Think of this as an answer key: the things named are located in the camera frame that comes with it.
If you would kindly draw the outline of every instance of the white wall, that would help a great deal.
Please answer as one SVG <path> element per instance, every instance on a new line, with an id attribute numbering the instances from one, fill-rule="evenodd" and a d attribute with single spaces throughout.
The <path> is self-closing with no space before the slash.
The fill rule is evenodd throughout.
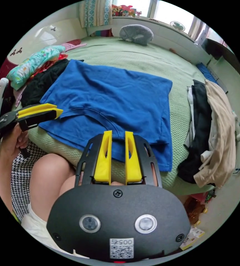
<path id="1" fill-rule="evenodd" d="M 72 19 L 72 18 L 79 18 L 79 2 L 74 3 L 72 5 L 69 5 L 67 7 L 64 7 L 53 14 L 49 15 L 45 19 L 43 19 L 38 24 L 34 25 L 33 28 L 31 28 L 20 40 L 19 42 L 22 42 L 24 38 L 26 38 L 28 35 L 34 35 L 39 29 L 49 26 L 51 23 L 58 22 L 65 19 Z"/>
<path id="2" fill-rule="evenodd" d="M 87 28 L 87 33 L 90 35 L 97 30 L 112 28 L 113 35 L 118 37 L 121 27 L 129 24 L 141 24 L 150 28 L 154 34 L 153 44 L 164 47 L 165 49 L 172 48 L 178 55 L 193 64 L 202 62 L 206 65 L 212 58 L 211 55 L 207 54 L 200 46 L 195 45 L 187 36 L 172 28 L 146 19 L 114 17 L 112 25 Z"/>
<path id="3" fill-rule="evenodd" d="M 224 58 L 212 60 L 209 66 L 228 89 L 228 99 L 240 122 L 240 75 Z M 240 165 L 240 142 L 236 149 L 236 164 Z M 217 197 L 208 204 L 208 213 L 200 215 L 201 224 L 198 227 L 206 232 L 200 242 L 216 232 L 237 207 L 240 201 L 240 174 L 233 175 L 216 194 Z"/>

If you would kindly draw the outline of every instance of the fan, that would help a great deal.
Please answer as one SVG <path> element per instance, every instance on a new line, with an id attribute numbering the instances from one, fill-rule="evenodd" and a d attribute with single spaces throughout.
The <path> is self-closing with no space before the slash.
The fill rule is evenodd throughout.
<path id="1" fill-rule="evenodd" d="M 170 25 L 172 28 L 174 28 L 178 31 L 184 31 L 185 30 L 185 27 L 180 22 L 172 21 L 172 22 L 170 22 Z"/>

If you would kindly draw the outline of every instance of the window sill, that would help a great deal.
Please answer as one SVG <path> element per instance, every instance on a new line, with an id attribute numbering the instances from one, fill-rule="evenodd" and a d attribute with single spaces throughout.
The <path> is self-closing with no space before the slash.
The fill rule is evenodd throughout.
<path id="1" fill-rule="evenodd" d="M 187 39 L 189 39 L 190 41 L 192 41 L 194 43 L 194 40 L 192 40 L 186 33 L 177 31 L 176 29 L 173 29 L 172 27 L 170 27 L 170 25 L 168 25 L 164 22 L 153 21 L 147 17 L 113 17 L 113 19 L 134 19 L 134 20 L 138 20 L 138 21 L 147 21 L 149 23 L 153 23 L 153 24 L 157 24 L 157 25 L 160 25 L 162 27 L 165 27 L 165 28 L 169 28 L 169 29 L 179 33 L 180 35 L 186 37 Z"/>

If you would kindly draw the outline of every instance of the person's leg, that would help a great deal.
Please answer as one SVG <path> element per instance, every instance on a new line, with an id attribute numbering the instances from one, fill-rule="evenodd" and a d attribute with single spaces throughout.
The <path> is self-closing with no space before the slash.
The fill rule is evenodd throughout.
<path id="1" fill-rule="evenodd" d="M 38 217 L 48 220 L 62 185 L 74 174 L 75 170 L 68 161 L 56 154 L 47 154 L 34 164 L 30 179 L 30 205 Z"/>

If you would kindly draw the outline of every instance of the person's arm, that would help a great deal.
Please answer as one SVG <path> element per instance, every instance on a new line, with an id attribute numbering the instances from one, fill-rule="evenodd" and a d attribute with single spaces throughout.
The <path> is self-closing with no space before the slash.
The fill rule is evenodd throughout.
<path id="1" fill-rule="evenodd" d="M 14 129 L 2 138 L 0 144 L 0 197 L 11 213 L 13 213 L 11 198 L 12 164 L 19 154 L 19 148 L 25 148 L 27 143 L 28 132 L 22 132 L 19 124 L 16 124 Z"/>
<path id="2" fill-rule="evenodd" d="M 13 161 L 0 155 L 0 197 L 8 210 L 13 213 L 11 198 L 11 170 Z"/>

